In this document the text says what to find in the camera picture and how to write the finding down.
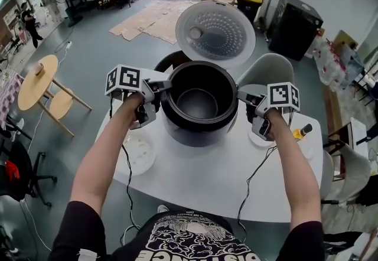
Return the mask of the table with checked cloth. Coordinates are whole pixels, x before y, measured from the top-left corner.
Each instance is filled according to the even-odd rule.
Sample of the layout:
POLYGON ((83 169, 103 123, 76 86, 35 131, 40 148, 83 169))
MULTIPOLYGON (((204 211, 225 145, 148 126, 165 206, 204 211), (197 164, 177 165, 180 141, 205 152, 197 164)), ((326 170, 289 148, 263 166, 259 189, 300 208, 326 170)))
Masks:
POLYGON ((5 130, 6 117, 24 78, 10 68, 0 73, 0 128, 5 130))

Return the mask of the black bin yellow lid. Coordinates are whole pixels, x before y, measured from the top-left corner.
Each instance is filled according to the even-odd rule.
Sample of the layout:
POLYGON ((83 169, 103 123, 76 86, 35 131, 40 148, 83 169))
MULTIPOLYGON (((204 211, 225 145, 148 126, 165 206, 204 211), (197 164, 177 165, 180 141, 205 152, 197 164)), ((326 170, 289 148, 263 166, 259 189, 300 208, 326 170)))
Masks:
POLYGON ((236 0, 237 8, 253 23, 263 0, 236 0))

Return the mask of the person's left forearm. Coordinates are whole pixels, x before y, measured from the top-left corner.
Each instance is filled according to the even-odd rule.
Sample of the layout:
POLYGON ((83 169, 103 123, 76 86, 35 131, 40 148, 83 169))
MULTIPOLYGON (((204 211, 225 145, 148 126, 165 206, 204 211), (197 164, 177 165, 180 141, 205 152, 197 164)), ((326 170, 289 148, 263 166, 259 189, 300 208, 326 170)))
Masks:
POLYGON ((142 102, 140 93, 132 93, 109 119, 76 172, 70 203, 88 205, 98 215, 101 214, 123 140, 136 121, 135 111, 142 102))

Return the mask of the dark blue rice cooker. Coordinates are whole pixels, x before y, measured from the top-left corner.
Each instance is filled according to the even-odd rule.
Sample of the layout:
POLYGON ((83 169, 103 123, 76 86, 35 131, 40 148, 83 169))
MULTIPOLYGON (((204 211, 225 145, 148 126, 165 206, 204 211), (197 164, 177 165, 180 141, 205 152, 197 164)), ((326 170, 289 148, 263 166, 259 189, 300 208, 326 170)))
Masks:
MULTIPOLYGON (((201 1, 187 8, 179 17, 177 43, 191 61, 206 61, 228 69, 247 62, 256 45, 255 31, 246 16, 235 6, 216 1, 201 1)), ((202 147, 222 140, 237 117, 214 132, 193 132, 179 128, 165 115, 167 132, 183 145, 202 147)))

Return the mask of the black cabinet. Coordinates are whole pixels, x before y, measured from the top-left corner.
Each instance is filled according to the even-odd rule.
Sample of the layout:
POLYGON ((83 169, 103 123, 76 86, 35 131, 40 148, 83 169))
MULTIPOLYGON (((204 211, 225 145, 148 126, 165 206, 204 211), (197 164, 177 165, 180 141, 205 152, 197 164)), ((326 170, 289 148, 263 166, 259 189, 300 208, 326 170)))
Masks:
POLYGON ((322 24, 312 6, 300 0, 279 0, 268 28, 268 49, 300 61, 322 24))

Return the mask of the grey chair black frame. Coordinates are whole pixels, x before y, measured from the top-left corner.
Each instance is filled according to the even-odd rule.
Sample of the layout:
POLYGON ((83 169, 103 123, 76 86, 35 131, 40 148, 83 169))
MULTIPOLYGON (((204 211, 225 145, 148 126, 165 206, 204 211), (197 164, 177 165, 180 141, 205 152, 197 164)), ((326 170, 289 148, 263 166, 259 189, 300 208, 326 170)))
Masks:
POLYGON ((323 151, 322 178, 320 185, 321 204, 351 204, 370 179, 370 161, 343 141, 330 140, 323 148, 334 146, 330 152, 323 151), (331 154, 339 152, 344 161, 344 184, 335 199, 327 199, 334 181, 334 163, 331 154))

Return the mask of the white plate with red bit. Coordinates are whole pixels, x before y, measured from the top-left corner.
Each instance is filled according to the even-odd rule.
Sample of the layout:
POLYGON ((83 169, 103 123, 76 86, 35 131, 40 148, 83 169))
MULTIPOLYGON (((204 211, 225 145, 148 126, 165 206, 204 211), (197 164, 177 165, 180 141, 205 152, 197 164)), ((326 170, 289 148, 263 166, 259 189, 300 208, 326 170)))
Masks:
POLYGON ((257 136, 255 133, 253 133, 251 130, 248 132, 248 137, 250 141, 260 148, 270 148, 271 146, 275 145, 275 142, 273 141, 265 141, 259 136, 257 136))

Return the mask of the black office chair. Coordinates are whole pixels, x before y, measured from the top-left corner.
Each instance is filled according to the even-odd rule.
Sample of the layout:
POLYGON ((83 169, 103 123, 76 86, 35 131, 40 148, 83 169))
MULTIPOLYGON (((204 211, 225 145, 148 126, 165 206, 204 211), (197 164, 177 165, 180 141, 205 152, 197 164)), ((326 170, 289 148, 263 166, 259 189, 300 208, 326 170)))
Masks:
POLYGON ((52 180, 57 182, 57 177, 53 175, 38 175, 38 167, 41 160, 45 158, 45 152, 39 152, 34 162, 32 162, 29 153, 20 141, 15 141, 10 150, 0 144, 0 154, 4 152, 19 170, 19 180, 9 180, 6 174, 5 162, 0 163, 0 196, 9 196, 13 200, 20 202, 26 195, 32 198, 40 198, 41 202, 51 208, 52 204, 44 199, 41 192, 39 181, 52 180))

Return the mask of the person's right forearm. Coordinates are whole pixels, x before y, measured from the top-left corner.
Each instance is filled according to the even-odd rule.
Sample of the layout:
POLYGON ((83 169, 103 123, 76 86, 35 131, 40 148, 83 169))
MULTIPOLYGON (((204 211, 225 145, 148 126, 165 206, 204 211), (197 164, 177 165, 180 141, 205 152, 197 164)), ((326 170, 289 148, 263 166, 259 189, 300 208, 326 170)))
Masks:
POLYGON ((281 159, 291 229, 305 222, 321 221, 320 188, 311 166, 282 115, 276 109, 269 109, 266 118, 271 123, 271 135, 281 159))

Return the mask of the person's black printed shirt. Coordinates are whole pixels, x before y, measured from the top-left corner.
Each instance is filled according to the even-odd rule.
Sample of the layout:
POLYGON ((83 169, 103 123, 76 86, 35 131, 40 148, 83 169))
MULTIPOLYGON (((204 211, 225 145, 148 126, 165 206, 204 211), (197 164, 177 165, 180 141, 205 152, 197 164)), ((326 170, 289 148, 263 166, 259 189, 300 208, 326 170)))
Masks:
POLYGON ((158 213, 130 242, 108 254, 100 215, 72 201, 48 261, 79 261, 82 249, 96 253, 94 261, 260 261, 225 219, 196 211, 158 213))

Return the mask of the yellow bottle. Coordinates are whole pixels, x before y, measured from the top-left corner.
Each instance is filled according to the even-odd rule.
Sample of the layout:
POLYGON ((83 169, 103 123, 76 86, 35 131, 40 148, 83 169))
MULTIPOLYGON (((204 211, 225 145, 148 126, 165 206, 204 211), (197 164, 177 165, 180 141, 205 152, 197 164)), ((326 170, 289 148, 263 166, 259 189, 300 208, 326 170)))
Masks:
POLYGON ((297 141, 301 141, 311 131, 312 131, 312 125, 310 123, 308 123, 303 128, 294 130, 292 134, 293 134, 293 137, 297 141))

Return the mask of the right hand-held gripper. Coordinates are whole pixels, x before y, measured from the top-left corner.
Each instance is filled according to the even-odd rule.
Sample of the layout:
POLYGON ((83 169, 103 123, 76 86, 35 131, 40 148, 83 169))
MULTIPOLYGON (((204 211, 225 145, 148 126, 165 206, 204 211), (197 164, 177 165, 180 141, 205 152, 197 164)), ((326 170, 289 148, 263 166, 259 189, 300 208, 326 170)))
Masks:
POLYGON ((252 132, 265 141, 273 141, 269 135, 271 122, 266 112, 271 108, 280 109, 281 112, 285 109, 299 112, 300 101, 298 89, 290 82, 269 84, 268 89, 261 84, 246 84, 239 86, 236 97, 246 104, 252 132))

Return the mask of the row of clear water jugs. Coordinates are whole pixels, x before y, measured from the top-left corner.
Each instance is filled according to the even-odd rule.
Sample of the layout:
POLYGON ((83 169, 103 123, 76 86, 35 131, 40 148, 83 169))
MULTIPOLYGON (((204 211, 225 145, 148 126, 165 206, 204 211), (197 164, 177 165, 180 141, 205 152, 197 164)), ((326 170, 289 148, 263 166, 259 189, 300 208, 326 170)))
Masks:
POLYGON ((332 92, 346 89, 363 71, 357 53, 349 45, 342 43, 337 51, 322 37, 317 37, 314 43, 313 56, 320 80, 332 92))

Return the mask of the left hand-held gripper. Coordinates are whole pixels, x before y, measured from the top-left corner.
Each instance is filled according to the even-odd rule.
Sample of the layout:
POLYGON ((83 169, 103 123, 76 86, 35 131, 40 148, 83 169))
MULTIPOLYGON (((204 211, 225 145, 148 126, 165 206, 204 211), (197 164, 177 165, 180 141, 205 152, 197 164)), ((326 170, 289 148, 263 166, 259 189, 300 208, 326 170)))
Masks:
POLYGON ((131 129, 134 130, 143 128, 156 119, 158 95, 170 88, 170 80, 145 79, 140 69, 118 64, 106 76, 105 95, 121 101, 131 93, 139 93, 143 97, 142 104, 135 110, 136 121, 131 124, 131 129))

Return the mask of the round wooden side table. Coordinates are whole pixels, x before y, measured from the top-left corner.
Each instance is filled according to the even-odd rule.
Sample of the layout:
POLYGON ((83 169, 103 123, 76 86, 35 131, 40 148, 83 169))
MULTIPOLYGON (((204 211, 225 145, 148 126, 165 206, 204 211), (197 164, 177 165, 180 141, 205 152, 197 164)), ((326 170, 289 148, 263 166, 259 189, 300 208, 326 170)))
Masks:
POLYGON ((68 114, 74 101, 89 110, 92 108, 58 82, 58 58, 55 55, 45 56, 38 62, 43 63, 44 70, 39 76, 35 76, 34 68, 27 73, 18 93, 18 107, 21 111, 26 111, 39 105, 62 130, 73 137, 74 133, 61 122, 61 119, 68 114))

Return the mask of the black round chair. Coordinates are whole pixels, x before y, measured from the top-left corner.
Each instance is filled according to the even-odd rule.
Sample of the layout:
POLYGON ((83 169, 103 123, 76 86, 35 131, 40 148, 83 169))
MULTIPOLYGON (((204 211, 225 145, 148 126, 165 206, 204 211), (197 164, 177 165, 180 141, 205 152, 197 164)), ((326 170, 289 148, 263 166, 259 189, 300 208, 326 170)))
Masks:
POLYGON ((191 62, 191 59, 187 57, 182 50, 175 51, 166 57, 164 57, 154 68, 158 72, 166 72, 170 67, 176 69, 182 64, 191 62))

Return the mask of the flattened cardboard sheets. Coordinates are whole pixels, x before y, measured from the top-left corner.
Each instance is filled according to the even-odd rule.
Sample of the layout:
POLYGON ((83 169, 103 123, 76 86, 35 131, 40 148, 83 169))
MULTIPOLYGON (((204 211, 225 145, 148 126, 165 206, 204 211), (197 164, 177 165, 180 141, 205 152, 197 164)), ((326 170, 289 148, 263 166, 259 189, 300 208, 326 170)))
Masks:
POLYGON ((109 30, 115 36, 131 41, 145 33, 170 44, 177 42, 175 26, 180 15, 196 1, 152 1, 135 15, 109 30))

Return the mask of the red cloth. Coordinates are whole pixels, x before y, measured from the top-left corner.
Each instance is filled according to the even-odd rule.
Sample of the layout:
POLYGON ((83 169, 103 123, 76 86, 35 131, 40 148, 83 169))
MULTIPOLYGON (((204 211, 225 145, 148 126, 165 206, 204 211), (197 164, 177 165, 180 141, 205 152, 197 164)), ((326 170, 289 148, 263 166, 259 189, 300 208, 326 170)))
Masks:
POLYGON ((20 179, 18 167, 10 160, 5 161, 5 170, 10 181, 20 179))

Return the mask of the grey shell chair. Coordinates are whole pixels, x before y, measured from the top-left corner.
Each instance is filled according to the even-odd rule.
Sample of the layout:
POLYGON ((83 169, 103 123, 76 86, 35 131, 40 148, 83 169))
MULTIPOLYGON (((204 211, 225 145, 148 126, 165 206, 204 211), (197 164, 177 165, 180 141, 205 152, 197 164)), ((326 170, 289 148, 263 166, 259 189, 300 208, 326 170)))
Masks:
POLYGON ((236 81, 236 99, 239 86, 246 84, 261 84, 267 86, 275 83, 290 82, 294 84, 294 70, 292 64, 284 56, 267 53, 260 56, 236 81))

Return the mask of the black pot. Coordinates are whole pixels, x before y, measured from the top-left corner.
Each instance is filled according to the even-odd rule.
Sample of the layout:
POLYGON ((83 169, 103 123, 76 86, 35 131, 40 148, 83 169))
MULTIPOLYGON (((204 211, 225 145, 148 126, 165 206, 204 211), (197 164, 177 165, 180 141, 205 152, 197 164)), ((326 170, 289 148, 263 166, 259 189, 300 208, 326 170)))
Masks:
POLYGON ((169 76, 172 87, 161 95, 166 117, 181 129, 214 132, 228 125, 237 111, 237 85, 222 67, 191 61, 169 76))

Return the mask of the white steamer tray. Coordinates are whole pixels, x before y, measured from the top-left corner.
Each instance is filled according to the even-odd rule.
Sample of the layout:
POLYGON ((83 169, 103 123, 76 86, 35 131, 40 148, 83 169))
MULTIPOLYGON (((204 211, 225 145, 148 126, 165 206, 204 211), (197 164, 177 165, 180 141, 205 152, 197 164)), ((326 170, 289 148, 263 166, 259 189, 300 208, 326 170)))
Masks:
POLYGON ((141 175, 153 166, 156 158, 153 143, 142 130, 130 131, 123 142, 132 175, 141 175))

